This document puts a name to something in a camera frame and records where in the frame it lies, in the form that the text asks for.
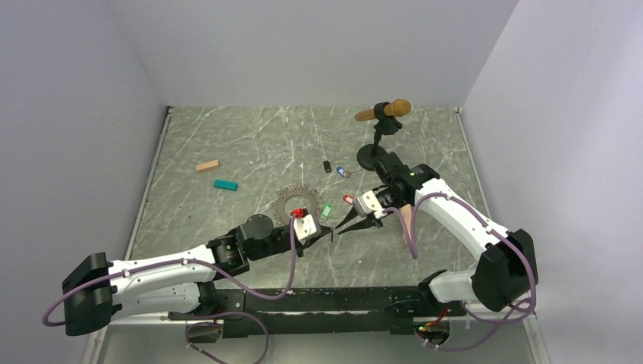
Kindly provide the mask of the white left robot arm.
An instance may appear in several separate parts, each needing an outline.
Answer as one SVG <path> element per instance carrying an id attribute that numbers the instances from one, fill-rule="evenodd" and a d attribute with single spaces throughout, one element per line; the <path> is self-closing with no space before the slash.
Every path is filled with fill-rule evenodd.
<path id="1" fill-rule="evenodd" d="M 280 227 L 256 214 L 226 234 L 180 253 L 129 261 L 91 254 L 61 283 L 65 333 L 81 336 L 116 319 L 156 312 L 206 319 L 221 305 L 215 281 L 234 281 L 249 271 L 251 261 L 281 253 L 301 257 L 331 232 L 308 213 L 296 213 Z"/>

